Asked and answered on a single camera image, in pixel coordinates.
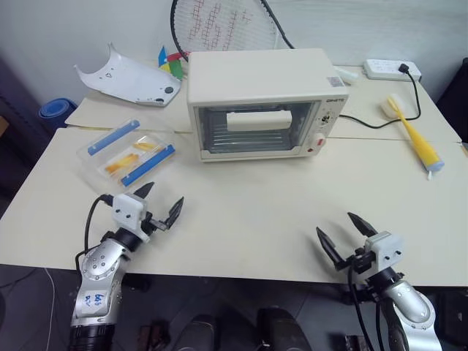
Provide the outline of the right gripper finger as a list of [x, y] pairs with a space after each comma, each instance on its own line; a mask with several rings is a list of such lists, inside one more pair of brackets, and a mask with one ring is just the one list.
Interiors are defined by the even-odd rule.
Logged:
[[372, 225], [369, 224], [366, 220], [362, 219], [359, 215], [352, 212], [348, 212], [347, 214], [352, 223], [362, 235], [370, 238], [377, 234], [377, 231], [372, 227]]
[[316, 227], [317, 236], [319, 238], [320, 244], [327, 254], [327, 256], [331, 259], [334, 268], [337, 271], [342, 271], [345, 268], [351, 266], [351, 257], [348, 257], [346, 260], [336, 251], [336, 246], [334, 242], [319, 228]]

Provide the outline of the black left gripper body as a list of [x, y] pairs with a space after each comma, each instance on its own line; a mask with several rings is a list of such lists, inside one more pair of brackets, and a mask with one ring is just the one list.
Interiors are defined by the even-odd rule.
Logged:
[[144, 220], [141, 222], [141, 229], [146, 235], [152, 235], [157, 230], [166, 231], [166, 224], [161, 220], [154, 219], [153, 214], [147, 211]]

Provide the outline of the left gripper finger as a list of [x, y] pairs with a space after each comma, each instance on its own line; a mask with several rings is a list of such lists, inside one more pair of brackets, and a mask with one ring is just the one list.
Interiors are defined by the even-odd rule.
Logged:
[[169, 210], [169, 216], [164, 221], [164, 224], [167, 229], [170, 229], [175, 223], [175, 221], [177, 220], [177, 218], [179, 217], [183, 204], [184, 204], [184, 197], [181, 197]]
[[144, 184], [143, 186], [141, 186], [140, 188], [136, 189], [134, 192], [133, 192], [133, 195], [138, 197], [139, 199], [146, 199], [146, 197], [148, 196], [149, 192], [151, 191], [151, 189], [153, 188], [154, 186], [154, 182], [148, 182], [146, 184]]

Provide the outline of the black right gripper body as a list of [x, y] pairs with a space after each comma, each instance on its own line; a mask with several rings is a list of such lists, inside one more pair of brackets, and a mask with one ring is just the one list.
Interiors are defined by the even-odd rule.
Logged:
[[372, 268], [373, 262], [373, 251], [369, 251], [365, 246], [362, 246], [357, 248], [351, 257], [350, 268], [353, 273], [362, 274]]

